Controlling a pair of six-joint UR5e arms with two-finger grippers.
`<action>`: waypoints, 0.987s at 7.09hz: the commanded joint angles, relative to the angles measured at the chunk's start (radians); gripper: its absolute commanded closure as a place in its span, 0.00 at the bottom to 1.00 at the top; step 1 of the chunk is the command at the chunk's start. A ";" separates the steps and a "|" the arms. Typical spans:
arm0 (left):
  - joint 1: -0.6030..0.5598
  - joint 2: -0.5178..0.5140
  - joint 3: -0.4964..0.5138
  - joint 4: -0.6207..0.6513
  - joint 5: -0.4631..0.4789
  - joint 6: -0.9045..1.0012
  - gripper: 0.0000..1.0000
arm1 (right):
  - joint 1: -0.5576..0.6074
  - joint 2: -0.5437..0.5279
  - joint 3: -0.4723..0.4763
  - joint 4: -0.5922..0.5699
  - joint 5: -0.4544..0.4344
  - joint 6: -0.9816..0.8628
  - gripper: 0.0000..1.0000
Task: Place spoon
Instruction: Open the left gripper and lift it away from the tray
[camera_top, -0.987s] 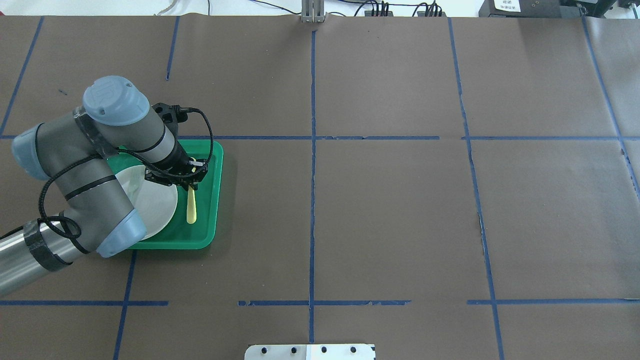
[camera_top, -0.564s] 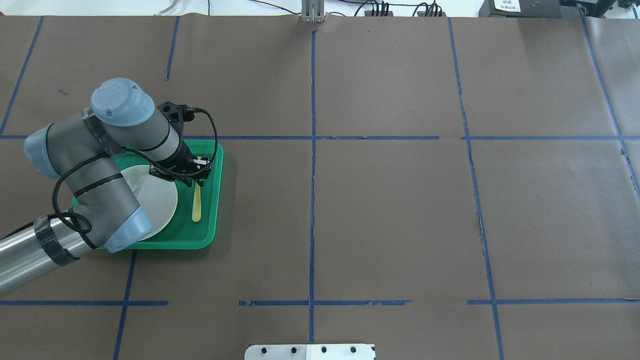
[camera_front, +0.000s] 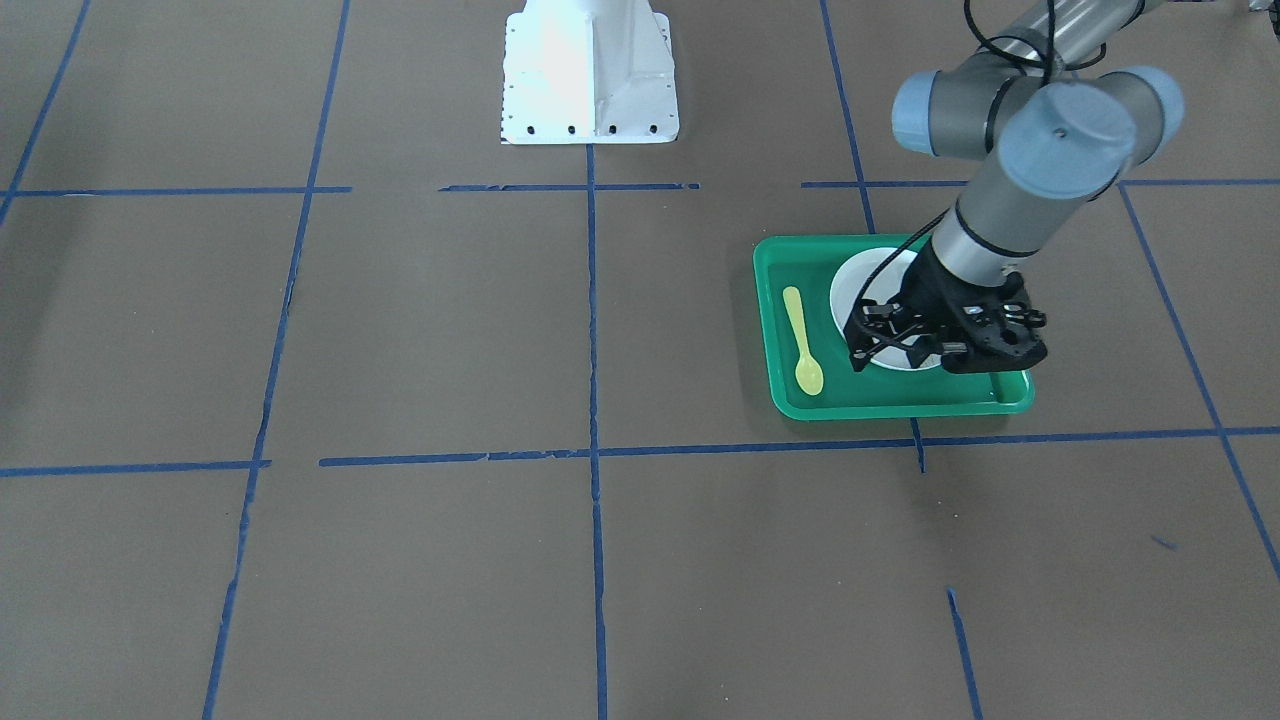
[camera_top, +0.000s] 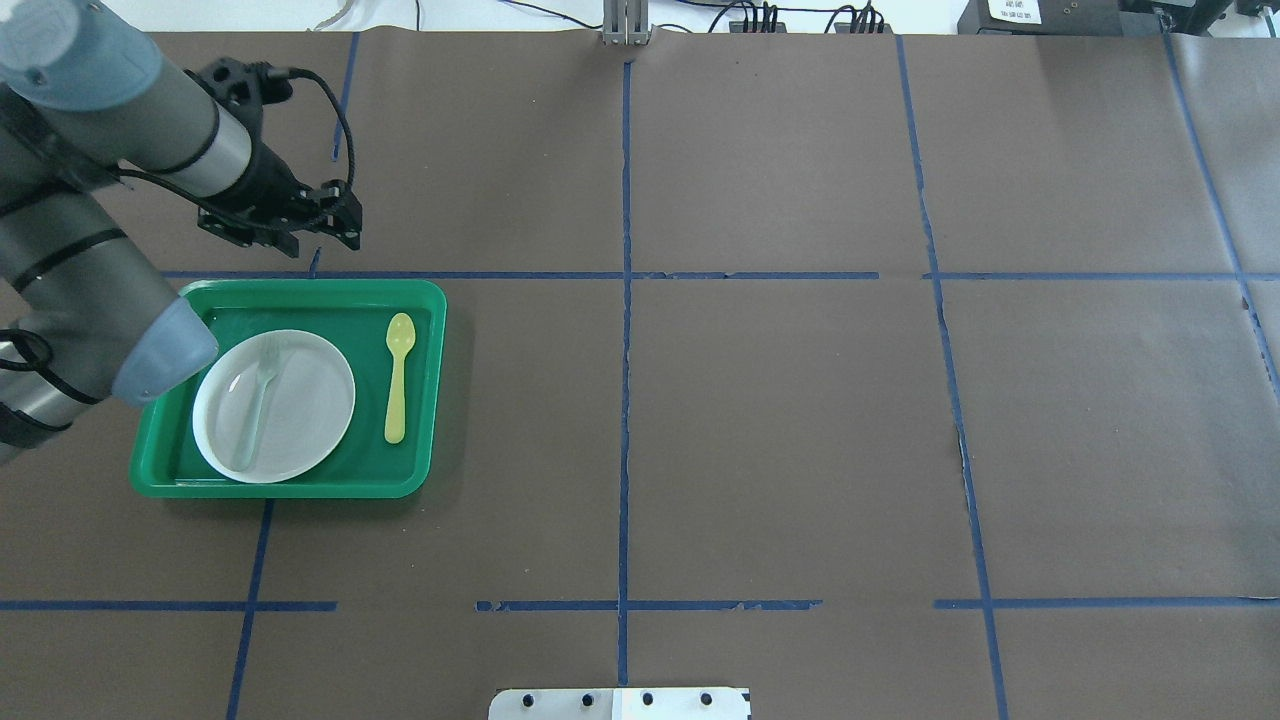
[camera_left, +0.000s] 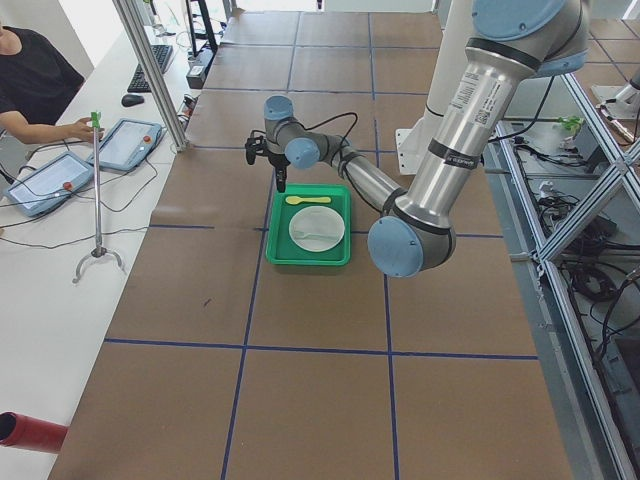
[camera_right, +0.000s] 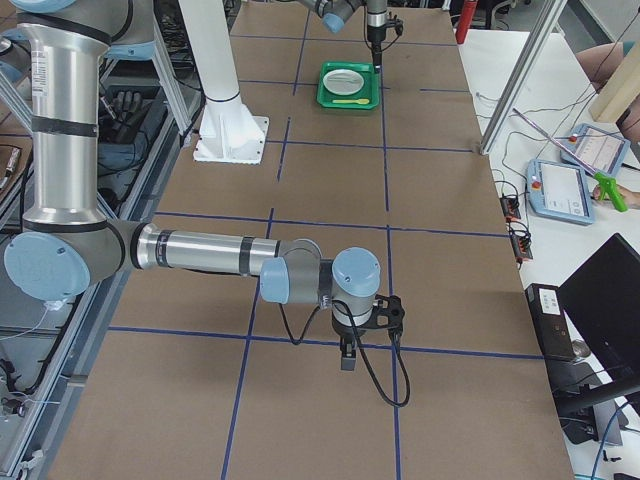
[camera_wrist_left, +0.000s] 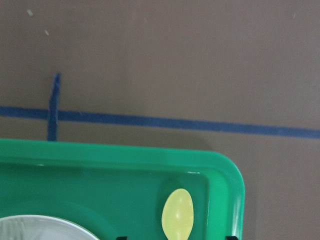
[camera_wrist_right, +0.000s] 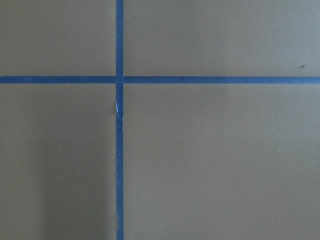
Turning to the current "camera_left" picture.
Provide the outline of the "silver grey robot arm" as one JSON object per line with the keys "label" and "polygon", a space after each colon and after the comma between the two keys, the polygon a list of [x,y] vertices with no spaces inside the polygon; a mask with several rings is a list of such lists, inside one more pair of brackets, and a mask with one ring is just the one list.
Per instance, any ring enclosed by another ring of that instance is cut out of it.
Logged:
{"label": "silver grey robot arm", "polygon": [[456,246],[449,214],[522,81],[582,67],[587,56],[588,1],[454,1],[438,61],[453,61],[446,109],[432,137],[417,123],[421,156],[408,189],[373,166],[345,138],[310,131],[282,95],[264,104],[265,136],[258,154],[269,159],[277,187],[286,169],[322,162],[347,179],[381,217],[367,245],[376,267],[412,277],[446,262]]}

